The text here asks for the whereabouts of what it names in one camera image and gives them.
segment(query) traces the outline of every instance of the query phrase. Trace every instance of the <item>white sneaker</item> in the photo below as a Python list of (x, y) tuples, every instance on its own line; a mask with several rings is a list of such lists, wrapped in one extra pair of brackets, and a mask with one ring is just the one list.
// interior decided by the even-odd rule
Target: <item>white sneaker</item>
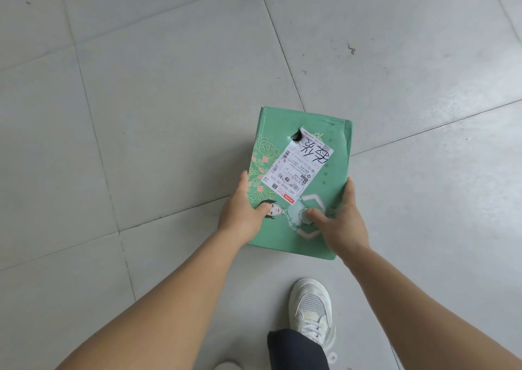
[[(335, 326), (332, 319), (330, 295), (325, 287), (314, 279), (297, 281), (290, 292), (288, 302), (290, 328), (319, 344), (326, 353), (335, 342)], [(335, 353), (328, 361), (337, 359)]]
[(243, 367), (234, 362), (223, 362), (214, 367), (214, 370), (243, 370)]

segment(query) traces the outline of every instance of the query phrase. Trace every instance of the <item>person's left hand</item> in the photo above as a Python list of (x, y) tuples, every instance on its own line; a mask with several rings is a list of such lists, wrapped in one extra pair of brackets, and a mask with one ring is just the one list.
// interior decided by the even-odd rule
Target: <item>person's left hand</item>
[(248, 173), (243, 171), (239, 178), (238, 188), (230, 196), (221, 209), (219, 215), (219, 231), (226, 231), (233, 235), (241, 245), (254, 239), (261, 229), (263, 218), (272, 209), (269, 203), (260, 204), (256, 209), (252, 208), (248, 201)]

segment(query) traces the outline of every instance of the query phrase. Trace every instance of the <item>cardboard box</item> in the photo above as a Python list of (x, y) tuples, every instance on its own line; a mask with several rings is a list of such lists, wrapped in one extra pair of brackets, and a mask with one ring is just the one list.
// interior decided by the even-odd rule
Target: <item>cardboard box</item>
[(248, 172), (248, 199), (254, 208), (269, 202), (272, 211), (251, 245), (335, 258), (305, 213), (313, 207), (335, 216), (348, 176), (351, 137), (349, 120), (261, 109)]

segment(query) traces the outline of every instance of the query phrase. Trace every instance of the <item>pant leg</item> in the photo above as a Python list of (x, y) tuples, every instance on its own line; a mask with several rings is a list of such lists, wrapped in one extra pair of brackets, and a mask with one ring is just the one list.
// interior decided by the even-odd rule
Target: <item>pant leg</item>
[(271, 331), (267, 336), (272, 370), (328, 370), (323, 348), (291, 329)]

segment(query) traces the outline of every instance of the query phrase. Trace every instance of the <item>hand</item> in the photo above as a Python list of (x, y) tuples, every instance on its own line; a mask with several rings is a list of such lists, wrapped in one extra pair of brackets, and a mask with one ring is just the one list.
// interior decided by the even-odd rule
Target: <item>hand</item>
[(368, 230), (356, 205), (356, 191), (351, 178), (346, 181), (343, 204), (335, 219), (327, 218), (321, 211), (310, 208), (306, 214), (323, 233), (326, 244), (341, 259), (360, 248), (369, 248)]
[(219, 215), (218, 230), (227, 231), (241, 245), (254, 239), (261, 229), (263, 218), (272, 209), (269, 203), (252, 208), (248, 201), (248, 173), (243, 171), (239, 178), (238, 188), (230, 196)]

